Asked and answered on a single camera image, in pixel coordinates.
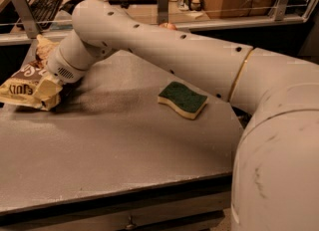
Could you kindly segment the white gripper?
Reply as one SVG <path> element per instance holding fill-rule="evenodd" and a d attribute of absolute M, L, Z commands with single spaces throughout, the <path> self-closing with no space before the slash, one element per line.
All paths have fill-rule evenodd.
<path fill-rule="evenodd" d="M 63 83 L 72 84 L 82 78 L 95 63 L 108 58 L 113 53 L 114 50 L 111 47 L 92 46 L 72 31 L 50 53 L 46 68 Z"/>

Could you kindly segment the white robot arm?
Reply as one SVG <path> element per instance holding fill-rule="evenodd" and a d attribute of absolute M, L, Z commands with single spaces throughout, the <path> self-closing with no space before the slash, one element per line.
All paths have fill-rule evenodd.
<path fill-rule="evenodd" d="M 232 231 L 319 231 L 319 68 L 250 46 L 143 24 L 86 0 L 47 68 L 64 83 L 114 50 L 136 56 L 251 114 L 237 147 Z"/>

